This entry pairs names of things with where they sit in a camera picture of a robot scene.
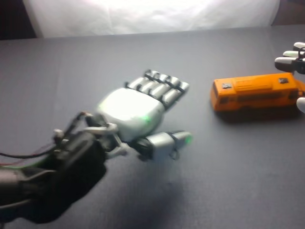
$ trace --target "orange toy vehicle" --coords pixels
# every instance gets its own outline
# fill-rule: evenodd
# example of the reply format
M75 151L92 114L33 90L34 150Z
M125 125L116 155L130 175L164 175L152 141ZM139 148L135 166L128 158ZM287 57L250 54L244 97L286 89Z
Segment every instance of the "orange toy vehicle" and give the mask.
M214 80L212 107L217 112L295 105L305 95L305 84L291 73Z

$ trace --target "dark background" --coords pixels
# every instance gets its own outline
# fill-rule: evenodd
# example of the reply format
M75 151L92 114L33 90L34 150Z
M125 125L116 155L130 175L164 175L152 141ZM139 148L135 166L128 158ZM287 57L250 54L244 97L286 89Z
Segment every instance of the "dark background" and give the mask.
M305 24L305 0L281 0L273 25ZM0 40L36 38L22 0L0 0Z

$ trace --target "white cloth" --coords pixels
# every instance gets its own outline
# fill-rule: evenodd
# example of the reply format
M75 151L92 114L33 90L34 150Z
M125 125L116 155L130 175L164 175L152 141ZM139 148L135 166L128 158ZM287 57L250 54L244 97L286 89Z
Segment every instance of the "white cloth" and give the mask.
M24 0L42 37L88 36L272 23L279 0Z

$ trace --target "robotic hand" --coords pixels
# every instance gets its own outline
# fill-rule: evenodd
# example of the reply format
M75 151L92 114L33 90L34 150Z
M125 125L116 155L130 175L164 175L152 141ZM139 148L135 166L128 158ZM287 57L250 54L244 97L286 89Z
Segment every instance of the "robotic hand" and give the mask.
M0 153L24 159L47 155L31 166L0 167L0 222L55 220L105 175L107 159L134 150L141 159L177 158L191 141L189 132L150 133L188 88L175 77L148 70L109 94L95 114L81 112L65 131L55 130L53 148L31 156ZM74 134L83 118L88 127Z
M305 74L305 43L296 42L293 51L285 51L283 57L278 57L274 61L275 67L278 70L294 73L297 71L300 74ZM300 111L305 113L305 98L298 98L296 105Z

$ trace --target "gray table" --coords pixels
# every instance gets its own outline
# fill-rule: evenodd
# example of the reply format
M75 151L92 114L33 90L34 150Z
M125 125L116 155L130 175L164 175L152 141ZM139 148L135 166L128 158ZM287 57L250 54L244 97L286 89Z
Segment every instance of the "gray table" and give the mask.
M194 135L179 161L109 161L60 219L7 229L304 229L305 118L226 125L209 105L213 79L275 73L274 58L304 37L284 26L0 42L1 151L44 145L147 68L190 83L159 130Z

